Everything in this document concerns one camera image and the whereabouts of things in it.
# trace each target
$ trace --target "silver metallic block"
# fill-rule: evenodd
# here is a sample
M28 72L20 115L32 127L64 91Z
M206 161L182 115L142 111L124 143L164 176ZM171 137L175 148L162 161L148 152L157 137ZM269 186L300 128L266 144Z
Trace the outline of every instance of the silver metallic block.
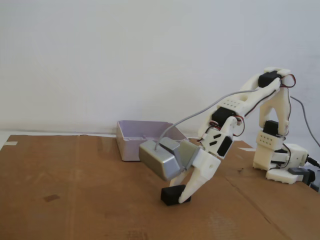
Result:
M148 168L150 168L161 179L168 181L178 176L184 167L180 160L177 160L173 153L176 152L179 144L174 144L169 140L170 138L163 138L161 144L155 150L156 143L152 140L146 141L139 146L139 158Z

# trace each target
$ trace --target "black connector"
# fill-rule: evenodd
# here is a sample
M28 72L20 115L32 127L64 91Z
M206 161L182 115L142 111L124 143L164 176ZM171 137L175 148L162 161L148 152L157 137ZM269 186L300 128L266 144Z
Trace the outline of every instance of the black connector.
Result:
M320 168L320 164L316 160L314 160L313 158L311 158L309 156L306 158L306 162L312 164L313 166Z

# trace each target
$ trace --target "small black cube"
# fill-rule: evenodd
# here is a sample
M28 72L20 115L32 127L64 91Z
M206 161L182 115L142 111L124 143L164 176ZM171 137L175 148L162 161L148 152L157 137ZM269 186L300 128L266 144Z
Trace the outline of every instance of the small black cube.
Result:
M181 193L185 190L186 185L178 185L178 186L169 186L161 189L161 200L167 205L176 205L179 204L179 197ZM184 201L190 202L191 196Z

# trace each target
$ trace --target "black block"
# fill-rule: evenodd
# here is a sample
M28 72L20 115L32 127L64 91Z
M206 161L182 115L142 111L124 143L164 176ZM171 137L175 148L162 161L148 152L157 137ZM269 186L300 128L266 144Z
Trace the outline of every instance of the black block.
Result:
M312 183L316 180L316 174L311 169L307 169L307 170L310 172L310 176L309 176L307 185L310 185L310 183Z
M211 120L216 121L220 127L222 127L227 119L236 115L235 111L229 110L224 107L219 107L212 115Z
M277 121L268 120L265 121L263 132L272 136L278 135L279 123Z
M178 186L169 186L161 189L161 200L167 205L176 205L179 204L179 198L182 192L185 190L186 185L178 185ZM190 202L191 196L184 201Z
M272 83L276 78L281 78L282 76L277 74L277 71L266 72L259 76L258 86L264 88Z

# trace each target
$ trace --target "black cable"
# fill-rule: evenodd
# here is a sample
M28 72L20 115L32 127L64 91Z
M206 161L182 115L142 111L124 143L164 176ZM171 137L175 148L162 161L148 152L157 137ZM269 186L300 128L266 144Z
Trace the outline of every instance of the black cable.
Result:
M285 166L279 166L279 165L278 165L278 167L281 168L281 169L283 169L283 168L285 168L286 166L288 166L288 164L289 164L289 162L290 162L290 159L291 159L291 151L290 151L290 148L288 148L287 145L285 145L284 143L283 143L283 146L285 146L285 148L288 149L289 159L288 159L288 161L286 162L286 165L285 165Z
M264 98L262 98L262 99L260 99L257 103L256 103L256 105L254 105L254 107L253 108L251 108L251 110L250 111L248 111L244 116L246 117L249 113L251 113L255 108L256 108L256 106L258 106L258 104L259 103L261 103L263 100L265 100L265 99L267 99L268 97L270 97L272 94L274 94L276 92L276 90L274 90L271 94L269 94L268 96L265 96Z

